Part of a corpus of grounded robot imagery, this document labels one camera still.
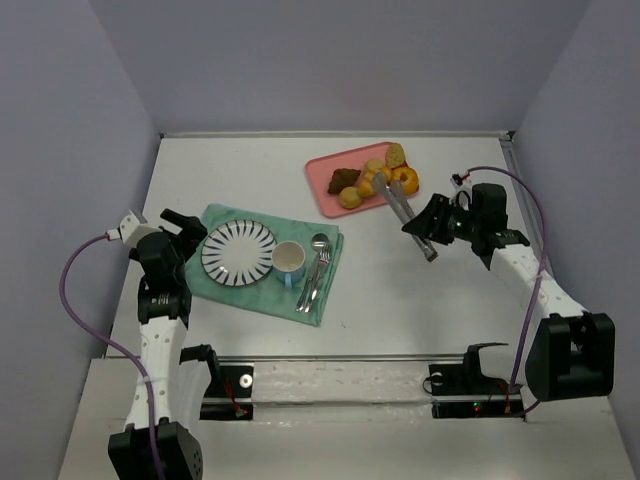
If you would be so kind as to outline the silver metal tongs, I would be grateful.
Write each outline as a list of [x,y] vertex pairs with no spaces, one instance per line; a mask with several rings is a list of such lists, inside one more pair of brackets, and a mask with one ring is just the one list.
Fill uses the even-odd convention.
[[[404,188],[399,181],[395,180],[388,184],[384,174],[379,171],[374,174],[371,184],[374,191],[386,200],[402,224],[406,224],[415,218],[416,214],[409,205]],[[438,257],[438,253],[430,241],[421,239],[416,235],[413,235],[412,239],[428,262],[432,262]]]

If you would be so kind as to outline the striped yellow bread roll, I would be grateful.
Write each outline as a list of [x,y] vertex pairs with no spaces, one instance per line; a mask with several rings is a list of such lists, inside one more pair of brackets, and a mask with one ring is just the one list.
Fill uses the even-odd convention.
[[369,198],[376,194],[372,181],[378,173],[381,173],[384,176],[387,183],[391,181],[392,169],[387,166],[383,166],[377,170],[367,170],[363,174],[357,186],[357,193],[361,198]]

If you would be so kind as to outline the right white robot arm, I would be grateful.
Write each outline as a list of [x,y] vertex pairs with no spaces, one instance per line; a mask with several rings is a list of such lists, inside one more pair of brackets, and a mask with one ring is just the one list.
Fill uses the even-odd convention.
[[468,243],[524,306],[525,318],[515,339],[479,347],[479,373],[526,387],[541,402],[609,395],[614,385],[613,320],[572,299],[525,235],[509,228],[503,186],[476,184],[468,197],[460,204],[435,194],[402,229],[440,245]]

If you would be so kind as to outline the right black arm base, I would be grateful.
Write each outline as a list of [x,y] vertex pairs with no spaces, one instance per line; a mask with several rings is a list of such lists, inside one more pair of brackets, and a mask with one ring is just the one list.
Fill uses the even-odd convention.
[[509,392],[505,380],[487,377],[481,372],[479,352],[498,346],[504,343],[474,344],[456,363],[429,365],[422,389],[436,397],[432,407],[435,419],[526,416],[522,399]]

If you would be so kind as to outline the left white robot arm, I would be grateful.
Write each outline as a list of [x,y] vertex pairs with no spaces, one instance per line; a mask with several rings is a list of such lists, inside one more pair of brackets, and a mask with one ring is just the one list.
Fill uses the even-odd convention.
[[129,249],[143,275],[137,291],[140,352],[117,345],[138,371],[134,397],[123,432],[110,437],[109,458],[121,479],[199,479],[200,445],[178,418],[181,367],[197,359],[184,345],[192,294],[185,264],[207,234],[195,217],[166,209],[162,219],[178,227],[173,233],[129,211],[111,240]]

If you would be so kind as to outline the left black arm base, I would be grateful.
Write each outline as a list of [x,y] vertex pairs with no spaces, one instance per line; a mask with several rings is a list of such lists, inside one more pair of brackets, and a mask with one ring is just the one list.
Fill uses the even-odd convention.
[[180,387],[180,392],[193,393],[195,401],[199,401],[198,420],[232,422],[253,419],[253,364],[220,362],[210,345],[201,344],[182,349],[180,373],[186,374],[185,382],[189,382],[188,386]]

